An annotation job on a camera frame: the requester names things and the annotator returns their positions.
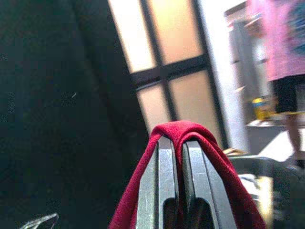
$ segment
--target floor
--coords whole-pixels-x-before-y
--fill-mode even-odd
[[[305,143],[305,128],[301,129],[302,142]],[[301,150],[305,151],[305,144],[302,144]],[[293,153],[287,131],[280,132],[260,153],[280,162],[285,161]]]

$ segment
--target red cloth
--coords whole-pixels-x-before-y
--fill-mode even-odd
[[[177,160],[179,187],[181,187],[181,183],[183,182],[182,145],[185,141],[195,138],[224,182],[238,227],[240,229],[265,229],[265,223],[255,203],[243,187],[233,165],[218,147],[214,136],[203,126],[188,121],[165,123],[154,128],[147,148],[108,226],[109,229],[135,228],[140,179],[161,136],[166,136],[173,142]],[[181,209],[182,207],[180,205],[178,225],[181,225],[183,221]]]

